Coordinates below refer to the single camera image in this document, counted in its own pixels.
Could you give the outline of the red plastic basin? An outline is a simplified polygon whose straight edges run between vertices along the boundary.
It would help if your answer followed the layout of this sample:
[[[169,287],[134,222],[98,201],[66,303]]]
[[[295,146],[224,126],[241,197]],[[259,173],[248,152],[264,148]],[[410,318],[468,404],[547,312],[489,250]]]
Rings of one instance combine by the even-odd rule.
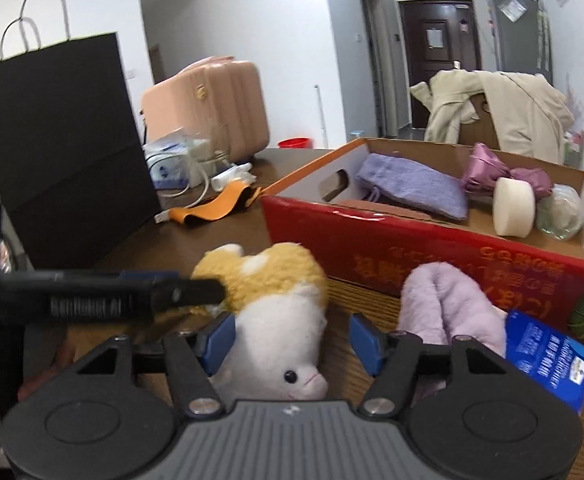
[[[278,142],[278,148],[298,148],[299,150],[311,150],[314,147],[312,138],[307,136],[296,136],[295,138],[284,139]]]

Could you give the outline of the white cylindrical sponge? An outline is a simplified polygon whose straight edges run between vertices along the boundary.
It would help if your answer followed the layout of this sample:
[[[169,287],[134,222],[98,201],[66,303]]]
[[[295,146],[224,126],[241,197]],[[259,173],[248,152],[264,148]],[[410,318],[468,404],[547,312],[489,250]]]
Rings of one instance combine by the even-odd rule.
[[[493,194],[493,224],[498,236],[525,238],[534,226],[533,188],[522,180],[499,178]]]

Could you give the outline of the dark brown entrance door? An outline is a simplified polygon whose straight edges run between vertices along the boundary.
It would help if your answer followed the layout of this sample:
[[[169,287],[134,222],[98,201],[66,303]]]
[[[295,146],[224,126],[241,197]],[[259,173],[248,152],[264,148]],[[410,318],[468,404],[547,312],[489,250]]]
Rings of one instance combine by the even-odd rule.
[[[471,0],[399,1],[408,88],[429,82],[441,70],[482,70]]]

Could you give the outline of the red cardboard box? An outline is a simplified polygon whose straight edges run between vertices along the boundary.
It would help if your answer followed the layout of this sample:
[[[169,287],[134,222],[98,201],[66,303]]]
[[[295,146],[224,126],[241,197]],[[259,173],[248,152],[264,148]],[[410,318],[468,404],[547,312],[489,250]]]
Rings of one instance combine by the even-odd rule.
[[[486,204],[473,204],[465,222],[370,203],[356,180],[371,153],[403,157],[459,178],[470,148],[419,141],[359,139],[309,162],[266,188],[260,203],[272,242],[304,245],[332,278],[397,295],[420,264],[445,261],[470,275],[497,307],[521,310],[567,332],[584,299],[584,224],[572,240],[533,231],[503,238]],[[542,168],[580,193],[584,171],[500,153],[516,168]]]

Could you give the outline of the lilac fluffy headband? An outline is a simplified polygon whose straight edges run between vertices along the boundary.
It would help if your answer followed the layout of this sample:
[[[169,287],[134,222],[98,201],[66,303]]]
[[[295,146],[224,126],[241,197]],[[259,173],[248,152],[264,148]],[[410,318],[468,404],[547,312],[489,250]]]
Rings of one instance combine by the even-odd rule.
[[[506,317],[469,275],[449,263],[432,262],[406,278],[397,328],[426,344],[449,344],[456,336],[471,336],[505,356]]]

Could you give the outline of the purple knitted pouch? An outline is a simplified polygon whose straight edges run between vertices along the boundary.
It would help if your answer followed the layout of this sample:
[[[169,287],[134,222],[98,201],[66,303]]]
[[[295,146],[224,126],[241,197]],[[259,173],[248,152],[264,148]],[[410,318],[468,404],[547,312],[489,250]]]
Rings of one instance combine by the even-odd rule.
[[[461,181],[420,162],[371,153],[356,179],[373,196],[383,196],[449,220],[468,218],[468,200]]]

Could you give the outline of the black paper shopping bag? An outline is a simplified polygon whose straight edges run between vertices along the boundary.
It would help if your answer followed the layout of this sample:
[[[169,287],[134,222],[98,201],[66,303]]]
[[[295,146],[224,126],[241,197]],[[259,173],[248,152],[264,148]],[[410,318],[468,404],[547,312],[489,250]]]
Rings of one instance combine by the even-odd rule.
[[[21,270],[88,269],[160,212],[113,32],[0,59],[0,204]]]

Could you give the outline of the beige coat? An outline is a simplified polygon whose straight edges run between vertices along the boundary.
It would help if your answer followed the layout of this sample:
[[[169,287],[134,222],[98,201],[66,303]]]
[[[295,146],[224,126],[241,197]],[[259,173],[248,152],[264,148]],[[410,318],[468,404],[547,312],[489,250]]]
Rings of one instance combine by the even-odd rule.
[[[574,124],[568,98],[541,74],[441,70],[410,88],[430,113],[424,140],[458,144],[463,124],[478,121],[471,99],[486,97],[501,151],[560,164]]]

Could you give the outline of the pink satin scrunchie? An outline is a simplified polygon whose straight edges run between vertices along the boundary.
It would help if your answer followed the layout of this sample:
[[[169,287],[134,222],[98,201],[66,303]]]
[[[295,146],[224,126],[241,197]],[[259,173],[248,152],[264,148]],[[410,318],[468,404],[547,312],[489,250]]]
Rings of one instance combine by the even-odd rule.
[[[519,180],[531,185],[535,200],[551,195],[554,182],[540,168],[510,168],[484,143],[475,143],[461,183],[474,196],[493,196],[500,178]]]

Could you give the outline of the yellow white plush toy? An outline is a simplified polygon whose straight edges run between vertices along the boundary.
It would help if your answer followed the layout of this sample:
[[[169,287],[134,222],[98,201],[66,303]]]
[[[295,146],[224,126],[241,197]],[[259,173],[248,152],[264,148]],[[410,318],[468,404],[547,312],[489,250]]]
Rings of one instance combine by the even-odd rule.
[[[300,244],[278,243],[256,255],[239,244],[207,252],[194,278],[226,288],[236,339],[211,383],[225,404],[239,400],[316,401],[328,382],[318,370],[327,326],[327,278]]]

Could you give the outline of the blue tissue packet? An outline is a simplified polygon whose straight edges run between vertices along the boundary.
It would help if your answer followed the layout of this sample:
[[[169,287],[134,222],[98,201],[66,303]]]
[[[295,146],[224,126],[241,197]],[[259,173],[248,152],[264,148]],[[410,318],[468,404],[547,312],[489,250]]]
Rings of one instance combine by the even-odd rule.
[[[520,312],[506,317],[506,359],[580,414],[584,344]]]

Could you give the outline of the pink hard-shell suitcase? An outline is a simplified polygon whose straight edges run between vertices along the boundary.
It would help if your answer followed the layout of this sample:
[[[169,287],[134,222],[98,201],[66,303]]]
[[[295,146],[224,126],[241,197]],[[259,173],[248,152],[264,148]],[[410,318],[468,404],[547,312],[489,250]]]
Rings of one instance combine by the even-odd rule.
[[[147,139],[182,131],[206,136],[215,152],[242,162],[267,148],[269,127],[260,72],[249,61],[211,56],[143,93]]]

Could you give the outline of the wooden chair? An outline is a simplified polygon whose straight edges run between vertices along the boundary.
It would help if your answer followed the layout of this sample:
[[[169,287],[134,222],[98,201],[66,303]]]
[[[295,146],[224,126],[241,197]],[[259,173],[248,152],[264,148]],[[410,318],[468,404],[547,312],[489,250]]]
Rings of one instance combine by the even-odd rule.
[[[472,96],[470,103],[478,118],[460,126],[458,143],[467,146],[483,143],[491,150],[499,151],[498,135],[485,94],[480,93]]]

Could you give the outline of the grey refrigerator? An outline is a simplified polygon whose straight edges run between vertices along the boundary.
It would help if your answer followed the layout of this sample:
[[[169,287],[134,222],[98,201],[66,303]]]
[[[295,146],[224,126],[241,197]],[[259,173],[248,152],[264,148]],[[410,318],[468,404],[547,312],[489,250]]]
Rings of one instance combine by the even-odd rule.
[[[487,0],[500,72],[542,74],[552,84],[550,25],[542,0]]]

